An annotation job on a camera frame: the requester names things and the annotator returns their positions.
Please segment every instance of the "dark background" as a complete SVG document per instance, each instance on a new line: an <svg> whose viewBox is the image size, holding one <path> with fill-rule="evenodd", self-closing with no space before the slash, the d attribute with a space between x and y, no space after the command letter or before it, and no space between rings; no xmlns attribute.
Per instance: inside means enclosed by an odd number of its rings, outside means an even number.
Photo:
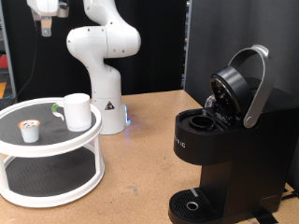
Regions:
<svg viewBox="0 0 299 224"><path fill-rule="evenodd" d="M275 87L299 99L298 10L295 0L193 0L186 92L204 105L212 94L211 75L240 50L259 44L269 49L275 62L266 67L266 75L276 75ZM261 77L262 64L257 59L242 65L241 74ZM299 190L299 147L288 182Z"/></svg>
<svg viewBox="0 0 299 224"><path fill-rule="evenodd" d="M115 0L125 21L141 35L140 51L131 57L106 59L121 73L122 94L180 89L186 0ZM2 0L16 89L28 80L34 60L36 30L25 0ZM83 0L72 0L68 18L52 18L52 36L38 34L34 78L19 101L65 96L74 92L91 94L85 66L66 47L72 28L98 25L85 14Z"/></svg>

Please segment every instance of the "coffee maker handle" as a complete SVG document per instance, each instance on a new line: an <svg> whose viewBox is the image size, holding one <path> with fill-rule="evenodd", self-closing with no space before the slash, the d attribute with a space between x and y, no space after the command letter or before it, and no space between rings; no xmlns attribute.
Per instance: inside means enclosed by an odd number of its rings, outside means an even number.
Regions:
<svg viewBox="0 0 299 224"><path fill-rule="evenodd" d="M251 48L240 50L228 64L237 70L247 58L256 54L262 59L263 76L260 86L253 97L249 110L244 117L244 126L246 128L252 128L258 121L268 96L274 87L276 74L265 75L265 65L270 64L270 58L269 50L262 45L253 45Z"/></svg>

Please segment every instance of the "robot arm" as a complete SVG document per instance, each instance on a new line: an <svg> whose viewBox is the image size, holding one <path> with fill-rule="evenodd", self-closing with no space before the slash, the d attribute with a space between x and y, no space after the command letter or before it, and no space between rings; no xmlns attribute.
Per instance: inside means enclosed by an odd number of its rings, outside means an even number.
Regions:
<svg viewBox="0 0 299 224"><path fill-rule="evenodd" d="M68 17L70 0L67 3L59 0L27 0L37 29L41 29L43 36L51 36L52 17Z"/></svg>
<svg viewBox="0 0 299 224"><path fill-rule="evenodd" d="M104 59L137 54L141 38L139 32L123 20L114 0L84 0L84 10L101 26L72 30L66 40L67 48L89 72L93 105L101 111L104 123L101 134L118 133L126 126L121 74L104 64Z"/></svg>

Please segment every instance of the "black coffee maker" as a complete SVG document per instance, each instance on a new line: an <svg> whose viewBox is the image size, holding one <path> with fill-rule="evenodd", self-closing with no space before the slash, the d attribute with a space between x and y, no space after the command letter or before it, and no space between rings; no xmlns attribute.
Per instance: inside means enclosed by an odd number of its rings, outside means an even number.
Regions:
<svg viewBox="0 0 299 224"><path fill-rule="evenodd" d="M243 78L239 66L258 55L263 77ZM211 77L206 107L176 117L174 150L202 165L200 187L169 203L175 224L231 224L278 210L299 131L299 101L274 89L268 49L242 49Z"/></svg>

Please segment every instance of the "table surface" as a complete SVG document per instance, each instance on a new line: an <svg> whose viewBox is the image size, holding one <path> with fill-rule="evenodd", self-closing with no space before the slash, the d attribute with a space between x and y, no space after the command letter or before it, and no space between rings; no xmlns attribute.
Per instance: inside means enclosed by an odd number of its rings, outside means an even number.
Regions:
<svg viewBox="0 0 299 224"><path fill-rule="evenodd" d="M24 208L0 197L0 223L167 223L169 199L199 186L201 167L173 151L176 115L200 108L185 91L123 96L132 124L123 132L102 135L106 170L89 194L53 208ZM297 223L299 200L281 203L279 223ZM255 218L240 222L252 224Z"/></svg>

